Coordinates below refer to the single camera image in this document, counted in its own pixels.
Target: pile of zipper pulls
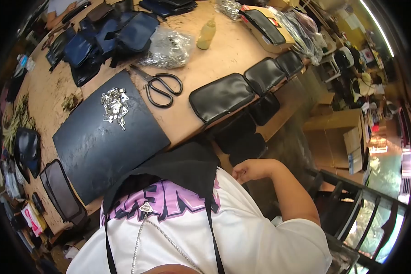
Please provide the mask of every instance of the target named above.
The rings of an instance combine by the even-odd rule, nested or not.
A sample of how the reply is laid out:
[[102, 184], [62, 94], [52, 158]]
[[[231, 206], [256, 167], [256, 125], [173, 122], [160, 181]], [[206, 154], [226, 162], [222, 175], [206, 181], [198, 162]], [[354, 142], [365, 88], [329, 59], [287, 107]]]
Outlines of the pile of zipper pulls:
[[116, 121], [122, 130], [125, 130], [125, 115], [129, 112], [129, 97], [126, 96], [125, 89], [111, 88], [107, 93], [102, 93], [100, 104], [105, 109], [104, 121], [112, 123]]

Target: black scissors handle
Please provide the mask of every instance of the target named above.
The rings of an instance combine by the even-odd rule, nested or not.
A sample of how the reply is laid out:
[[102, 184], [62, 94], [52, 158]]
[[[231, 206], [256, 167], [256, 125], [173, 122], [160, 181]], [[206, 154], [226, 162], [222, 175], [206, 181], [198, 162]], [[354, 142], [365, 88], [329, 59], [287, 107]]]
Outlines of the black scissors handle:
[[152, 99], [152, 97], [151, 97], [151, 93], [150, 93], [150, 90], [149, 90], [149, 86], [150, 86], [150, 85], [145, 85], [145, 89], [146, 89], [146, 95], [148, 96], [148, 99], [149, 99], [149, 101], [151, 102], [151, 104], [153, 104], [153, 105], [156, 106], [156, 107], [161, 107], [161, 108], [166, 108], [166, 107], [172, 106], [172, 103], [174, 102], [174, 98], [173, 98], [172, 96], [170, 96], [169, 94], [167, 94], [166, 92], [164, 92], [164, 91], [162, 91], [162, 90], [159, 90], [159, 89], [156, 89], [156, 88], [151, 87], [153, 90], [157, 91], [158, 93], [160, 93], [160, 94], [163, 95], [164, 97], [167, 97], [167, 98], [170, 100], [169, 103], [167, 103], [167, 104], [159, 104], [159, 103], [156, 103], [156, 102]]
[[[163, 79], [161, 79], [162, 77], [169, 77], [169, 78], [175, 79], [178, 82], [178, 84], [180, 85], [180, 90], [179, 91], [174, 91], [173, 89], [171, 89], [170, 86], [168, 84], [166, 84], [166, 82]], [[148, 85], [151, 89], [157, 91], [160, 94], [162, 94], [162, 92], [165, 93], [164, 91], [159, 90], [158, 88], [154, 87], [152, 82], [155, 82], [155, 81], [159, 81], [173, 95], [180, 95], [181, 92], [183, 91], [183, 82], [177, 76], [175, 76], [173, 74], [170, 74], [170, 73], [157, 73], [148, 82]]]

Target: glue bottle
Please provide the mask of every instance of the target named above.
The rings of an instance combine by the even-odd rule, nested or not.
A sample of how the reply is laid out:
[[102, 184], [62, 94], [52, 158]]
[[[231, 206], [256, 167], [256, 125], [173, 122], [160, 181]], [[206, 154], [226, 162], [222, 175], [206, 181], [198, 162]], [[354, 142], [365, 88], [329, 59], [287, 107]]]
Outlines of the glue bottle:
[[199, 33], [198, 41], [196, 41], [196, 46], [202, 50], [208, 49], [212, 43], [213, 36], [216, 32], [215, 18], [209, 20], [201, 29]]

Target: scissors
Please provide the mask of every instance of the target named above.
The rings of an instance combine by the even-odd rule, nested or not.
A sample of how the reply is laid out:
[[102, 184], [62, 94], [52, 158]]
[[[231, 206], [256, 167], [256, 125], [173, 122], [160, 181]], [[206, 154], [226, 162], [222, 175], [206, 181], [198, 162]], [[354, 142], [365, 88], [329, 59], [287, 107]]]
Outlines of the scissors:
[[[148, 96], [148, 99], [151, 102], [151, 104], [153, 104], [156, 107], [161, 107], [161, 108], [170, 107], [172, 105], [172, 103], [174, 102], [174, 98], [170, 94], [166, 93], [165, 91], [162, 91], [162, 90], [154, 87], [153, 82], [155, 82], [155, 81], [160, 82], [165, 87], [166, 90], [168, 90], [170, 93], [172, 93], [173, 95], [176, 95], [176, 96], [180, 95], [181, 92], [183, 91], [182, 81], [173, 74], [170, 74], [170, 73], [157, 73], [157, 74], [155, 74], [155, 76], [151, 76], [151, 75], [147, 74], [146, 72], [144, 72], [143, 70], [139, 69], [137, 66], [130, 65], [130, 68], [132, 70], [134, 70], [138, 75], [140, 75], [144, 80], [146, 80], [148, 82], [148, 84], [145, 85], [146, 95]], [[169, 78], [175, 79], [178, 82], [178, 84], [180, 85], [180, 90], [178, 92], [176, 92], [173, 89], [171, 89], [170, 86], [168, 86], [168, 84], [166, 84], [166, 82], [162, 79], [162, 77], [169, 77]], [[151, 92], [150, 92], [149, 88], [151, 88], [154, 91], [157, 91], [158, 93], [160, 93], [161, 95], [167, 97], [170, 100], [169, 103], [167, 103], [167, 104], [158, 104], [158, 103], [156, 103], [151, 97]]]

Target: black cutting board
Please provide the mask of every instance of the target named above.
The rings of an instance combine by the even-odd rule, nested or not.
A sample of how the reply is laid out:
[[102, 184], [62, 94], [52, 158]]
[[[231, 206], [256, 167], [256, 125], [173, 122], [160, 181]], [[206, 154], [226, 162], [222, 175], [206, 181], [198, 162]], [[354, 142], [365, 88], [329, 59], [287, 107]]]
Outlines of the black cutting board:
[[[125, 131], [104, 120], [102, 93], [125, 88], [129, 113]], [[170, 144], [126, 70], [79, 105], [53, 135], [64, 171], [85, 205], [105, 194], [125, 173]]]

